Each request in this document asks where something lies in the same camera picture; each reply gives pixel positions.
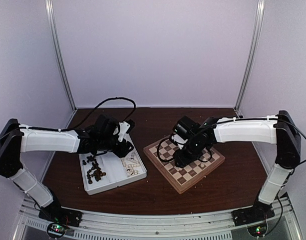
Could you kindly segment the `light chess king piece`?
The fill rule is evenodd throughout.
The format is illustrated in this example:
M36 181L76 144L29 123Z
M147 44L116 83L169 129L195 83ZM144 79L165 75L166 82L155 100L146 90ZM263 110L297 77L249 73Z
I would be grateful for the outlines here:
M206 158L202 158L202 159L200 159L200 168L201 169L204 169L205 167L206 167L206 163L208 162L209 160L208 159L206 159Z

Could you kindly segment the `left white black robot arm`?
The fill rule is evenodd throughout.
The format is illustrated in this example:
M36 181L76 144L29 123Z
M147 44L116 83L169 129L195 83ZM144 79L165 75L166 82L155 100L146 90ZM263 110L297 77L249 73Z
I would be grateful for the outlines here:
M100 115L86 129L51 129L20 124L10 119L0 134L0 176L13 181L39 205L54 222L65 217L54 193L39 182L20 161L21 153L47 151L91 154L112 152L123 158L134 148L124 136L135 126L133 120L118 122Z

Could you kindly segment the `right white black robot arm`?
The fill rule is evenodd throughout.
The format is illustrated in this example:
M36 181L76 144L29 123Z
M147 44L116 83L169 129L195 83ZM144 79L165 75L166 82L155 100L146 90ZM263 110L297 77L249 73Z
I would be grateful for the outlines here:
M204 150L214 144L226 142L263 142L276 144L277 157L261 187L249 217L259 221L271 208L271 204L288 180L291 172L301 162L301 136L291 115L280 110L277 115L254 118L215 118L198 124L189 117L182 117L174 126L175 135L184 142L173 154L179 168L198 160Z

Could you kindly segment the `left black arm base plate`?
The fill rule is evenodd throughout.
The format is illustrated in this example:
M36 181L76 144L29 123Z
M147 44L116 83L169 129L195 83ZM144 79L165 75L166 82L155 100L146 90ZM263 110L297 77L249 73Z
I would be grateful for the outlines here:
M63 226L79 227L83 213L77 210L60 208L58 210L39 211L38 217Z

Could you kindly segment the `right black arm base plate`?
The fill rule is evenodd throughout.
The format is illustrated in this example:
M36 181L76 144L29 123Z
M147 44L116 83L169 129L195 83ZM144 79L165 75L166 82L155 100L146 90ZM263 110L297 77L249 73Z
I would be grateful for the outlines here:
M264 211L263 209L254 206L234 210L231 214L236 227L262 222L275 216L275 212L272 209Z

